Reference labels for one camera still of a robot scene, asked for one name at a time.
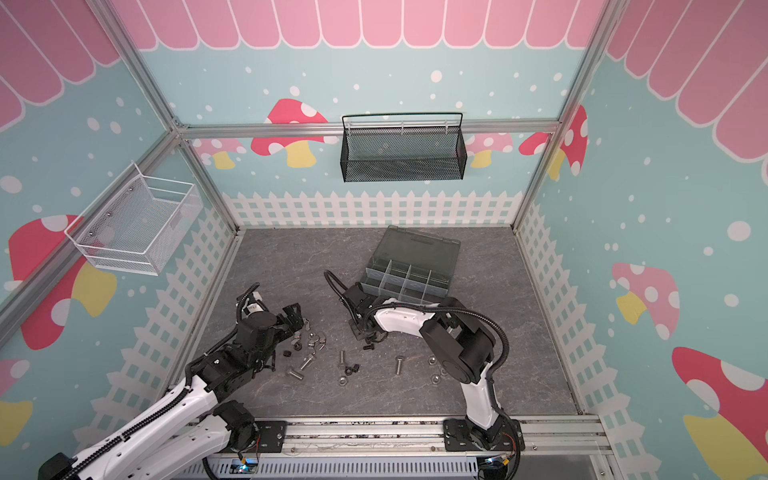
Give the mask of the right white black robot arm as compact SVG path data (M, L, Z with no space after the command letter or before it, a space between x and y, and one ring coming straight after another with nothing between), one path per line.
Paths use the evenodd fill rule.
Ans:
M374 296L357 282L348 287L330 270L324 278L350 314L350 327L372 347L391 333L422 339L437 364L461 384L465 425L455 441L480 450L509 446L523 450L522 435L496 398L493 374L509 355L509 340L495 321L466 308L453 297L437 304L415 304Z

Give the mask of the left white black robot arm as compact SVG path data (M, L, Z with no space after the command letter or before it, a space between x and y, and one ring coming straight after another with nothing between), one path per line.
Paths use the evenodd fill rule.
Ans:
M182 380L121 429L74 456L57 453L41 479L168 479L222 451L258 447L254 416L232 394L265 369L277 346L304 326L297 303L271 312L256 285L238 299L235 326L184 368Z

